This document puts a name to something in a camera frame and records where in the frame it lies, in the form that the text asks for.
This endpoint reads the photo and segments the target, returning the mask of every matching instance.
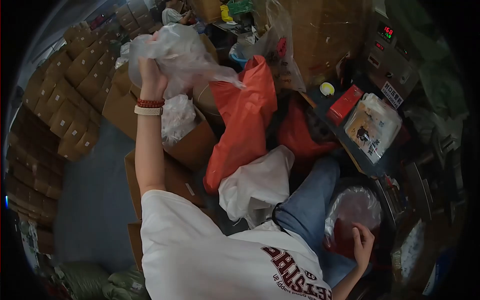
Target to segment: hand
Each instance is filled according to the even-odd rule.
[[[158,31],[155,32],[149,41],[156,41]],[[138,58],[138,68],[142,76],[142,90],[140,99],[159,101],[163,99],[163,93],[168,85],[168,77],[163,74],[154,59]]]
[[[360,223],[353,223],[353,226],[355,226],[352,228],[353,240],[355,242],[353,252],[355,254],[357,265],[363,274],[367,269],[370,260],[375,236],[373,236],[368,228]]]

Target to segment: gray floor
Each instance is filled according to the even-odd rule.
[[[66,164],[53,229],[57,262],[97,262],[111,273],[135,264],[127,223],[137,218],[123,162],[134,148],[132,139],[102,118],[93,150]]]

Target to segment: red box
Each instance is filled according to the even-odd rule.
[[[331,120],[336,126],[340,125],[343,119],[348,115],[352,108],[357,104],[362,97],[363,91],[356,85],[352,85],[327,112],[327,118]]]

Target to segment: green basket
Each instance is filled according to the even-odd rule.
[[[252,0],[230,0],[227,3],[229,14],[234,15],[234,14],[240,14],[240,13],[246,13],[250,12],[253,7]]]

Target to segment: blue jeans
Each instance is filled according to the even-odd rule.
[[[345,256],[325,250],[322,245],[325,213],[339,177],[338,163],[331,157],[321,158],[300,187],[275,209],[277,223],[300,235],[317,254],[323,280],[331,288],[357,265]]]

